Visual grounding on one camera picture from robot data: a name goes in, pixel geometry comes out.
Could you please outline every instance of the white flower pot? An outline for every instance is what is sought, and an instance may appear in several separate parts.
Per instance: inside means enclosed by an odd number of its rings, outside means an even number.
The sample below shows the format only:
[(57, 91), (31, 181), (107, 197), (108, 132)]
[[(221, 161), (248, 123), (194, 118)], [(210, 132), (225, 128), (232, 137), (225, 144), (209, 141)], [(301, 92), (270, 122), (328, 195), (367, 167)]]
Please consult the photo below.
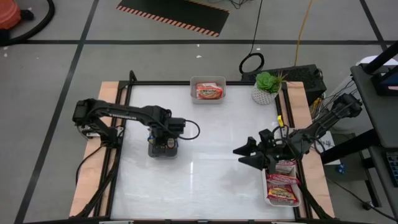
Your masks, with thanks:
[(257, 88), (257, 82), (254, 84), (253, 91), (251, 93), (251, 97), (254, 101), (260, 105), (267, 105), (272, 103), (275, 100), (275, 97), (278, 95), (277, 93), (269, 93), (265, 90), (259, 90)]

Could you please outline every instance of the yellow clamp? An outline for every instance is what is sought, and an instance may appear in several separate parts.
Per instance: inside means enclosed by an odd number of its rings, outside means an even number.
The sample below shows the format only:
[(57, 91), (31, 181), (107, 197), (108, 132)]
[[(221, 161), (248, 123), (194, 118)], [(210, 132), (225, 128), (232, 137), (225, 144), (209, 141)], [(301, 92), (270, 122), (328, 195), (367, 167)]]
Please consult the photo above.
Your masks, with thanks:
[(284, 121), (282, 120), (282, 115), (278, 115), (278, 123), (281, 128), (284, 127)]

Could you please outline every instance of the plastic container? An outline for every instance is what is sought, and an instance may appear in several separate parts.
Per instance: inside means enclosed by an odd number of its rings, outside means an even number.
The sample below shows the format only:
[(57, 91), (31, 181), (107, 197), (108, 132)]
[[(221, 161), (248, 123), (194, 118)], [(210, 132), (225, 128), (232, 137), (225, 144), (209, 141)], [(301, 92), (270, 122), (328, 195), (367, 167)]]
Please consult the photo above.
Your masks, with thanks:
[(10, 29), (21, 20), (21, 10), (14, 0), (0, 0), (0, 29)]
[[(288, 174), (288, 176), (291, 177), (296, 177), (296, 167), (294, 167), (292, 169), (292, 171), (290, 172), (290, 174)], [(266, 178), (266, 171), (262, 170), (261, 171), (261, 177), (262, 177), (262, 186), (263, 186), (263, 190), (264, 190), (264, 199), (267, 203), (269, 203), (270, 205), (276, 206), (276, 207), (298, 207), (301, 204), (301, 191), (299, 189), (299, 187), (297, 186), (297, 184), (292, 184), (292, 190), (294, 195), (297, 197), (297, 201), (295, 204), (293, 205), (286, 205), (284, 203), (279, 203), (279, 202), (271, 202), (267, 196), (268, 196), (268, 189), (267, 189), (267, 178)]]
[[(217, 100), (199, 100), (197, 98), (197, 83), (217, 83), (223, 89), (223, 95)], [(191, 77), (191, 99), (195, 104), (220, 104), (224, 101), (226, 94), (226, 80), (224, 77)]]

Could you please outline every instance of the green plant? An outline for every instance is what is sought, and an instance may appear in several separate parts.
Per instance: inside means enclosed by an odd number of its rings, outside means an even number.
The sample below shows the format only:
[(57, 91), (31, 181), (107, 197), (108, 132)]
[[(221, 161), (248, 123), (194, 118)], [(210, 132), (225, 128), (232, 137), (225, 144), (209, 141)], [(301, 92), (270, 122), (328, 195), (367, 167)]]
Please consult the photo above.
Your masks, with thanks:
[(262, 72), (256, 76), (257, 88), (269, 93), (277, 93), (281, 83), (284, 82), (285, 76), (282, 71), (278, 72), (276, 76), (268, 72)]

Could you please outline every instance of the orange vacuum cleaner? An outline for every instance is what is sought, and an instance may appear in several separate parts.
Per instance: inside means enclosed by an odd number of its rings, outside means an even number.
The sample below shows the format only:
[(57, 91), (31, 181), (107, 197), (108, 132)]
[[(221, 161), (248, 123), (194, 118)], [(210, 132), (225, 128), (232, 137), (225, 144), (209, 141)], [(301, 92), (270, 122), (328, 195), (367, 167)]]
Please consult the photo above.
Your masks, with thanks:
[(55, 6), (52, 0), (47, 0), (49, 12), (44, 19), (25, 34), (11, 39), (11, 29), (20, 21), (32, 21), (34, 15), (29, 10), (20, 10), (14, 0), (0, 0), (0, 46), (20, 44), (40, 32), (53, 18)]

